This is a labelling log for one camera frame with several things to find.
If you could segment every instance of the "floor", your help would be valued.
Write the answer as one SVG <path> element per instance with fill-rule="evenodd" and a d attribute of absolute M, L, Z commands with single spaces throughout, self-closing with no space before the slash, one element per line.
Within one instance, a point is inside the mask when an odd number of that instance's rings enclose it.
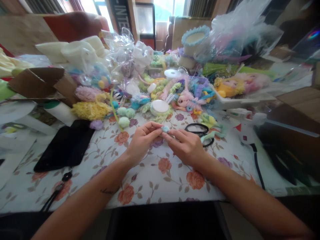
<path fill-rule="evenodd" d="M 220 203 L 232 240 L 256 239 L 262 236 L 231 204 Z M 82 236 L 81 240 L 105 240 L 109 225 L 111 210 L 104 210 Z"/>

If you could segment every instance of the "teal pom pom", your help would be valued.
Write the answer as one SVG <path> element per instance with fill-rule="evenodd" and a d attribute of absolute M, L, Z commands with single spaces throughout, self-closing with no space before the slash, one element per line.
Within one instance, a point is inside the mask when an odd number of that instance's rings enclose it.
<path fill-rule="evenodd" d="M 112 105 L 114 106 L 115 109 L 119 107 L 119 103 L 117 101 L 112 101 Z"/>
<path fill-rule="evenodd" d="M 168 126 L 162 126 L 161 129 L 165 133 L 168 133 L 170 131 L 170 128 Z"/>
<path fill-rule="evenodd" d="M 127 109 L 125 107 L 118 108 L 117 113 L 119 116 L 125 116 Z"/>
<path fill-rule="evenodd" d="M 136 111 L 133 108 L 128 108 L 126 111 L 126 116 L 128 118 L 133 118 L 136 115 Z"/>
<path fill-rule="evenodd" d="M 119 119 L 119 125 L 122 127 L 122 128 L 126 128 L 126 127 L 129 127 L 130 125 L 130 120 L 129 118 L 127 117 L 122 117 Z"/>

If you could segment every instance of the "black smartphone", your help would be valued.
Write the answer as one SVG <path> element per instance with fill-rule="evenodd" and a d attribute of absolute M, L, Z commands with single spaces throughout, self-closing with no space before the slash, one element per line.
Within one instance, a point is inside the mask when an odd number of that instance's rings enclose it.
<path fill-rule="evenodd" d="M 89 124 L 75 120 L 71 127 L 60 128 L 33 170 L 46 172 L 79 165 L 94 133 Z"/>

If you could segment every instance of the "hand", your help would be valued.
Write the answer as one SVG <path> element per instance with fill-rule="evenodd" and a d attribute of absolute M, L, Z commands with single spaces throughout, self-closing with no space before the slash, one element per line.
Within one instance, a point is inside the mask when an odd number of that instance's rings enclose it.
<path fill-rule="evenodd" d="M 172 129 L 168 133 L 175 136 L 175 138 L 180 141 L 178 142 L 165 132 L 162 133 L 162 136 L 165 140 L 167 140 L 169 147 L 184 164 L 189 165 L 197 170 L 205 165 L 204 161 L 208 159 L 208 154 L 204 151 L 198 135 L 187 132 L 183 129 Z"/>
<path fill-rule="evenodd" d="M 162 137 L 160 137 L 162 126 L 163 125 L 159 123 L 147 122 L 143 126 L 137 128 L 128 149 L 124 152 L 128 159 L 132 161 L 132 167 L 139 164 L 147 154 L 147 151 L 153 142 L 162 140 Z"/>

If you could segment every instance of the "forearm tattoo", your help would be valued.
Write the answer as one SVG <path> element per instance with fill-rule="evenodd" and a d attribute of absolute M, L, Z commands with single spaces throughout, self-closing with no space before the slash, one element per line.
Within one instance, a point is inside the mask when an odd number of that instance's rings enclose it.
<path fill-rule="evenodd" d="M 119 190 L 119 188 L 118 188 L 116 191 L 114 191 L 114 192 L 113 192 L 113 191 L 109 191 L 108 188 L 101 189 L 100 192 L 102 192 L 102 193 L 104 193 L 104 194 L 111 194 L 111 195 L 112 195 L 112 194 L 115 194 L 115 193 Z"/>

